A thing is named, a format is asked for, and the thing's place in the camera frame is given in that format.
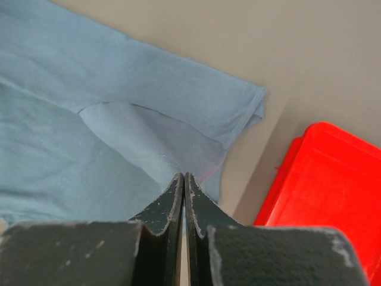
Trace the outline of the slate blue t shirt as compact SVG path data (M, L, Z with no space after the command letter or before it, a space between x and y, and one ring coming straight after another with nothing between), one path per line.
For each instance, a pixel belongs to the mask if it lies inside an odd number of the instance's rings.
M49 1L2 1L1 219L126 220L186 172L218 200L265 94Z

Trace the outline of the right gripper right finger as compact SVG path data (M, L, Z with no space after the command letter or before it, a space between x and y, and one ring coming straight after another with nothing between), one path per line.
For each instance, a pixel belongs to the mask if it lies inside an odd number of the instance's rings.
M207 227L240 223L203 192L192 173L185 174L184 190L189 284L212 285Z

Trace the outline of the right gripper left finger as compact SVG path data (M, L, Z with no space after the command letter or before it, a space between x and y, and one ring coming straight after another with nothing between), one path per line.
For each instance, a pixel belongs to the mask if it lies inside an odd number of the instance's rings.
M166 190L131 221L142 224L132 285L179 285L184 177L175 174Z

